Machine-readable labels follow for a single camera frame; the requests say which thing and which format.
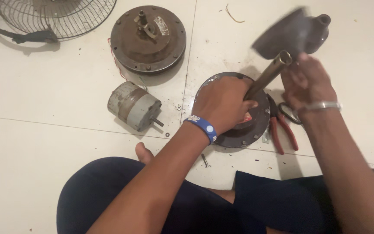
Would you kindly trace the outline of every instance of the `metal disc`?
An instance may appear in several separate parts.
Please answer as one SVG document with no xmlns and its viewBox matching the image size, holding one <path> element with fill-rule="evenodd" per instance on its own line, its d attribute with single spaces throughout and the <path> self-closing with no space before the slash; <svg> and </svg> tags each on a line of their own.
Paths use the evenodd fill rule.
<svg viewBox="0 0 374 234">
<path fill-rule="evenodd" d="M 141 11 L 148 22 L 148 32 L 137 22 Z M 157 6 L 127 11 L 116 21 L 111 34 L 117 60 L 126 69 L 142 75 L 157 75 L 174 67 L 184 54 L 186 41 L 180 19 Z"/>
<path fill-rule="evenodd" d="M 208 85 L 210 82 L 215 81 L 224 76 L 234 76 L 239 79 L 250 79 L 249 77 L 238 73 L 238 72 L 222 72 L 208 78 L 197 91 L 196 98 L 203 86 Z M 240 148 L 250 145 L 257 141 L 266 130 L 270 119 L 270 108 L 269 102 L 266 97 L 266 93 L 261 90 L 255 95 L 255 101 L 258 102 L 258 107 L 249 110 L 249 114 L 252 119 L 237 124 L 233 129 L 219 135 L 214 142 L 216 145 L 220 145 L 228 148 Z"/>
</svg>

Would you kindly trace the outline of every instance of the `pliers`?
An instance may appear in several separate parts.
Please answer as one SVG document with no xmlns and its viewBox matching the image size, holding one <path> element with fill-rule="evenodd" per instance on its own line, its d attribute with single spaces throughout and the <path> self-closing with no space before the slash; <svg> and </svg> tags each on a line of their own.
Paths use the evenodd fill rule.
<svg viewBox="0 0 374 234">
<path fill-rule="evenodd" d="M 288 126 L 288 124 L 285 122 L 285 116 L 279 113 L 278 106 L 276 105 L 272 97 L 269 94 L 267 94 L 267 97 L 269 101 L 269 107 L 271 109 L 271 118 L 269 120 L 269 126 L 270 126 L 271 135 L 272 135 L 273 145 L 276 147 L 276 149 L 278 150 L 280 154 L 285 154 L 284 150 L 282 149 L 281 143 L 279 142 L 279 138 L 278 138 L 278 132 L 276 128 L 276 123 L 278 120 L 279 124 L 282 126 L 282 128 L 287 133 L 288 138 L 291 141 L 293 149 L 297 151 L 298 150 L 297 140 L 295 139 L 294 133 L 292 132 L 290 126 Z"/>
</svg>

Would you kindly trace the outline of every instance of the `blue wristband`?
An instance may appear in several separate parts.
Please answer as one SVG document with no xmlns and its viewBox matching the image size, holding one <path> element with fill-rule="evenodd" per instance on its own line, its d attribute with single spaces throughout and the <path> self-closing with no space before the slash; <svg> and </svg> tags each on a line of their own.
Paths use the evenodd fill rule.
<svg viewBox="0 0 374 234">
<path fill-rule="evenodd" d="M 210 144 L 213 143 L 213 141 L 216 140 L 217 134 L 216 131 L 214 130 L 214 127 L 205 119 L 202 119 L 200 117 L 197 117 L 195 115 L 190 115 L 185 119 L 184 121 L 189 121 L 190 123 L 193 123 L 200 127 L 207 135 L 209 138 Z"/>
</svg>

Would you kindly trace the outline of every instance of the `bolt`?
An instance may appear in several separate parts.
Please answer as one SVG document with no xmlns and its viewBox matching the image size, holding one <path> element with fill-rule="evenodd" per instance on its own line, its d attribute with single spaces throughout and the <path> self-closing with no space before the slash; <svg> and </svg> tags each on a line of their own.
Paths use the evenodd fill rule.
<svg viewBox="0 0 374 234">
<path fill-rule="evenodd" d="M 211 166 L 207 163 L 207 160 L 206 160 L 204 154 L 202 154 L 202 158 L 203 158 L 203 161 L 205 162 L 205 166 L 206 166 L 206 167 L 211 167 Z"/>
</svg>

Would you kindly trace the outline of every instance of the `metal grille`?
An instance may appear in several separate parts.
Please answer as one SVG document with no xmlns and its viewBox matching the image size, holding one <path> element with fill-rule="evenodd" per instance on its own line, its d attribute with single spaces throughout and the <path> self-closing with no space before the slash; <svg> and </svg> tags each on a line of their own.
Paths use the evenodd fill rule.
<svg viewBox="0 0 374 234">
<path fill-rule="evenodd" d="M 115 4 L 116 0 L 0 0 L 0 15 L 24 33 L 51 29 L 65 39 L 98 27 Z"/>
</svg>

